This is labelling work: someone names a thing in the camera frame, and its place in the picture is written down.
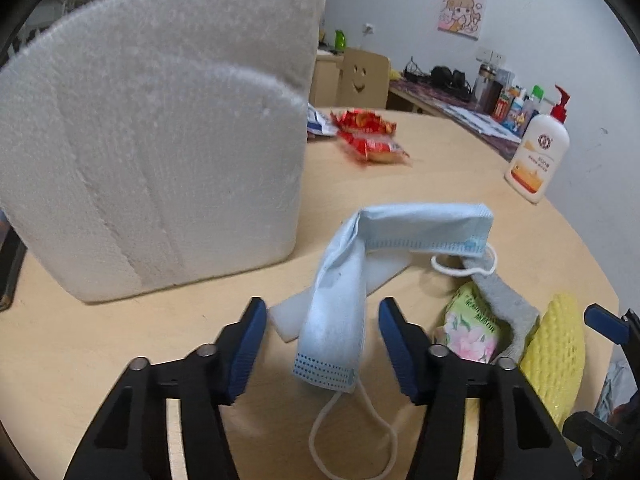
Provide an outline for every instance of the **cartoon girl poster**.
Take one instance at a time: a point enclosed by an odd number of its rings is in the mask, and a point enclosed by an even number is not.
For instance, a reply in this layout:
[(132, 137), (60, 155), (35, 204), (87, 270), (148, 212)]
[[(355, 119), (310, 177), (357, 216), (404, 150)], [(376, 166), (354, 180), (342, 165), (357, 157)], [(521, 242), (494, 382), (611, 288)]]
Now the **cartoon girl poster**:
[(465, 34), (477, 40), (484, 6), (485, 0), (442, 0), (438, 29)]

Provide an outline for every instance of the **round table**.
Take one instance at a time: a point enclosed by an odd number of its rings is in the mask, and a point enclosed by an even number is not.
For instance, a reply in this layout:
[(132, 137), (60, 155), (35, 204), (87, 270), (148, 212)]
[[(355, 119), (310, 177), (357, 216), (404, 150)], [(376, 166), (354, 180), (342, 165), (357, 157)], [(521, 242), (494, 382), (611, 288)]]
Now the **round table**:
[[(571, 226), (543, 200), (532, 205), (504, 181), (507, 163), (450, 120), (383, 112), (398, 122), (398, 141), (411, 165), (361, 167), (331, 141), (309, 144), (302, 209), (293, 254), (281, 264), (105, 304), (67, 294), (31, 253), (14, 305), (0, 314), (0, 420), (40, 480), (60, 480), (105, 395), (135, 356), (174, 360), (216, 338), (238, 320), (251, 296), (275, 304), (309, 286), (332, 235), (359, 208), (391, 202), (483, 202), (495, 215), (490, 242), (503, 280), (544, 312), (555, 292), (569, 291), (581, 306), (597, 302), (614, 313), (618, 298)], [(378, 303), (394, 296), (409, 322), (432, 330), (460, 281), (418, 258), (367, 302), (361, 378), (380, 415), (399, 434), (389, 478), (404, 479), (424, 414), (400, 391), (377, 328)], [(611, 344), (586, 330), (587, 365), (578, 409), (592, 409)], [(303, 383), (290, 370), (296, 344), (268, 326), (246, 393), (222, 408), (226, 434), (242, 480), (322, 479), (307, 437), (332, 393)], [(471, 478), (477, 411), (467, 401), (460, 478)], [(174, 478), (183, 480), (177, 406), (169, 409)], [(358, 396), (344, 396), (317, 439), (329, 469), (344, 478), (377, 475), (387, 440)]]

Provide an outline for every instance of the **red snack wrapper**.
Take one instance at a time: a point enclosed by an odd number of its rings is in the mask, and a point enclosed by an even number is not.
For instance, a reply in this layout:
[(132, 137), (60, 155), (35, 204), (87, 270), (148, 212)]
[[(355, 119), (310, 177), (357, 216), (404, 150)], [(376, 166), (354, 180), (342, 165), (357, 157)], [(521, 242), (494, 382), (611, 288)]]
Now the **red snack wrapper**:
[(396, 134), (396, 123), (385, 121), (379, 115), (364, 110), (352, 110), (341, 113), (339, 116), (331, 114), (335, 124), (350, 134), (387, 135), (393, 137)]
[(399, 164), (406, 162), (409, 158), (409, 154), (386, 135), (355, 135), (340, 131), (337, 133), (337, 137), (344, 150), (360, 162)]

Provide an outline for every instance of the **yellow mesh sleeve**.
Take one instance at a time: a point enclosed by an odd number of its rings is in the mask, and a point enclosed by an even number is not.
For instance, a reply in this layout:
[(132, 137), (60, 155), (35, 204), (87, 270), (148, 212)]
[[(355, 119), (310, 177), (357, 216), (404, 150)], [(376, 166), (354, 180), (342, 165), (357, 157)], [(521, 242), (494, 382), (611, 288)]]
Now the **yellow mesh sleeve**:
[(584, 372), (584, 323), (577, 301), (556, 294), (520, 362), (558, 428), (578, 395)]

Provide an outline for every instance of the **bottle logo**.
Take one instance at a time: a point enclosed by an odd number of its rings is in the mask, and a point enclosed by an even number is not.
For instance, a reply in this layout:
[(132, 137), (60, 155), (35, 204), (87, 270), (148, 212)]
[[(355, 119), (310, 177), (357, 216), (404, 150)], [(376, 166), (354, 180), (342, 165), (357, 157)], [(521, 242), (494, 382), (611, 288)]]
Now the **bottle logo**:
[(547, 134), (540, 135), (538, 137), (538, 144), (543, 150), (548, 150), (551, 146), (551, 137), (549, 137)]

